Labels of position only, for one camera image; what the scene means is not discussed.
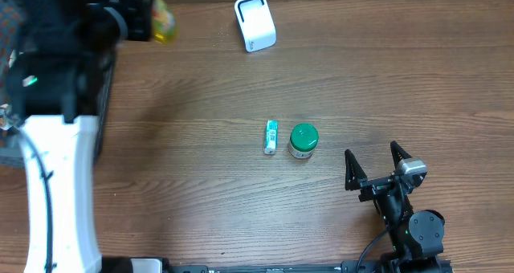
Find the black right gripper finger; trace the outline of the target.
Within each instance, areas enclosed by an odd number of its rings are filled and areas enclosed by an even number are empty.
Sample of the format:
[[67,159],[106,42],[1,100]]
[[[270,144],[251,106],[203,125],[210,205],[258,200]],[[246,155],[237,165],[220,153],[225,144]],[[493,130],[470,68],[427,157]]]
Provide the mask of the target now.
[[390,150],[394,160],[394,168],[400,169],[404,164],[408,164],[412,156],[405,151],[396,141],[390,143]]
[[357,190],[361,188],[361,183],[368,180],[367,175],[358,163],[350,149],[345,150],[345,189]]

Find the yellow oil bottle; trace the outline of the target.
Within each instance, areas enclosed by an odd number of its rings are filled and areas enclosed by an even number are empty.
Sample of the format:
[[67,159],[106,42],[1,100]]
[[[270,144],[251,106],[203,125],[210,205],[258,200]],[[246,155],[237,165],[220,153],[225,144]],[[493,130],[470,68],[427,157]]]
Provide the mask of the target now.
[[175,17],[164,0],[153,0],[152,30],[159,43],[168,43],[176,35]]

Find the green lidded jar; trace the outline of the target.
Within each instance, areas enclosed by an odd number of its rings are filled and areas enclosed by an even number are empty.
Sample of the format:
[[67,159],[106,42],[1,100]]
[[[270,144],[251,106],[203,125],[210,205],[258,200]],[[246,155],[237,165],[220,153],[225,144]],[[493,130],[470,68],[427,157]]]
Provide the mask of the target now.
[[290,134],[289,153],[299,159],[310,158],[319,142],[319,133],[312,124],[298,124]]

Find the small teal tissue pack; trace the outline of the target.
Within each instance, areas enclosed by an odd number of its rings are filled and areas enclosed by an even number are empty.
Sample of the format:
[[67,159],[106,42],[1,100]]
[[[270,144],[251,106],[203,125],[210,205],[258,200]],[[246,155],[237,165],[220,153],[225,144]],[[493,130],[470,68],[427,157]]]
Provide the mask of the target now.
[[277,150],[278,121],[269,120],[264,133],[263,152],[267,155],[274,155]]

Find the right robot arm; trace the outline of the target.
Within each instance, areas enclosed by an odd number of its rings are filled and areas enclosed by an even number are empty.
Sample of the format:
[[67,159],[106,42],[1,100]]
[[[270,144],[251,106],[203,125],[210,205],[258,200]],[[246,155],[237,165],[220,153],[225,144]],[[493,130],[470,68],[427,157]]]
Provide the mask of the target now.
[[[444,217],[435,210],[413,211],[408,195],[425,180],[426,163],[412,157],[397,142],[390,143],[394,170],[390,175],[370,180],[351,150],[345,150],[345,189],[358,190],[360,202],[373,202],[385,229],[362,251],[356,272],[448,272],[441,262]],[[393,250],[381,255],[373,265],[365,265],[370,249],[389,235]]]

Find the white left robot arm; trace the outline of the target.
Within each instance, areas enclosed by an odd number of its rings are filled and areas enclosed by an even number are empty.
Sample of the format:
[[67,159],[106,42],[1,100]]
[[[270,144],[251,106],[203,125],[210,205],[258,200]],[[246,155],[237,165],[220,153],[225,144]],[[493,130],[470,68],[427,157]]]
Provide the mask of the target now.
[[100,97],[118,44],[151,38],[153,0],[18,1],[6,84],[27,176],[26,271],[164,271],[159,258],[104,257],[93,214]]

